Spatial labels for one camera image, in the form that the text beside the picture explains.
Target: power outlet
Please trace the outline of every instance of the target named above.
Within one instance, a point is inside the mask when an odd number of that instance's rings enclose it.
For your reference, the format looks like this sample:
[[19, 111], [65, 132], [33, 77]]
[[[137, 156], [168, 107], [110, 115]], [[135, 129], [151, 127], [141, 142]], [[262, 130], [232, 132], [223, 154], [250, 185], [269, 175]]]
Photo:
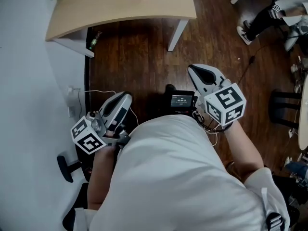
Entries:
[[293, 136], [293, 130], [292, 129], [289, 129], [288, 130], [288, 134], [289, 134], [289, 138], [291, 138]]
[[75, 107], [69, 106], [68, 107], [68, 117], [74, 117], [76, 115]]
[[70, 96], [74, 92], [74, 87], [73, 86], [67, 86], [66, 91], [67, 91], [67, 95]]

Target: black pants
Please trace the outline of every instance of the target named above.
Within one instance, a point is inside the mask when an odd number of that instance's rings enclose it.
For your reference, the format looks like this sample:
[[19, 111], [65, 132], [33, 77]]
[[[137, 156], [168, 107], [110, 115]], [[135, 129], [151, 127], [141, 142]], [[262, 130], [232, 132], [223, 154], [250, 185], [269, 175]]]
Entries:
[[247, 38], [250, 41], [253, 41], [256, 36], [261, 33], [263, 30], [270, 26], [281, 26], [285, 25], [284, 20], [280, 19], [273, 19], [270, 17], [269, 10], [272, 9], [272, 5], [269, 7], [266, 7], [264, 10], [262, 10], [254, 19], [252, 24], [250, 25], [250, 28], [247, 32]]

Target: strap buckle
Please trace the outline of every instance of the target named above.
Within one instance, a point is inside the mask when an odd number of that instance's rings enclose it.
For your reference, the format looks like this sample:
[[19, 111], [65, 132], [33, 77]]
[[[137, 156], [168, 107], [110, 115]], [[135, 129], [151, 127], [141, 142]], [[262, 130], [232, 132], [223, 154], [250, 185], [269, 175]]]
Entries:
[[268, 226], [268, 231], [283, 231], [284, 230], [284, 220], [279, 213], [272, 212], [266, 218], [266, 224]]

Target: wooden floor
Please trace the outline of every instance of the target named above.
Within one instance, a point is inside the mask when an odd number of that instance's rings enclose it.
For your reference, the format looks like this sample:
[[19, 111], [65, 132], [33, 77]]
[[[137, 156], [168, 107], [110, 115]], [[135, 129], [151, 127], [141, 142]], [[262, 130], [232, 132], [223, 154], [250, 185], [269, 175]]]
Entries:
[[[90, 89], [129, 91], [132, 109], [142, 123], [155, 117], [155, 107], [166, 84], [178, 90], [195, 90], [187, 74], [193, 63], [219, 68], [232, 82], [237, 82], [250, 56], [261, 47], [276, 41], [281, 33], [271, 28], [246, 46], [236, 32], [244, 19], [251, 20], [270, 0], [194, 0], [197, 20], [188, 23], [173, 52], [167, 45], [177, 21], [167, 19], [135, 20], [93, 28], [103, 36], [90, 61]], [[240, 122], [259, 149], [264, 163], [280, 172], [287, 155], [300, 154], [297, 136], [289, 141], [288, 128], [270, 123], [268, 100], [273, 89], [293, 91], [290, 66], [297, 54], [288, 57], [282, 44], [264, 47], [247, 71], [240, 88], [247, 99], [245, 115]], [[107, 94], [91, 95], [91, 109], [98, 110]], [[295, 112], [287, 113], [290, 120]], [[232, 160], [226, 138], [218, 136], [215, 149], [226, 164]]]

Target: small box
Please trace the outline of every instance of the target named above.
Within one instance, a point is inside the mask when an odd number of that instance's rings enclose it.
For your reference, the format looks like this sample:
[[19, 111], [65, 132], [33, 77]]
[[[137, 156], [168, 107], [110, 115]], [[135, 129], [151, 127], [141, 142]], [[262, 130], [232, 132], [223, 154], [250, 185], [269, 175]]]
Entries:
[[222, 126], [244, 115], [246, 99], [237, 84], [224, 87], [204, 97], [205, 111]]
[[74, 143], [89, 155], [106, 146], [85, 116], [71, 129], [71, 135]]

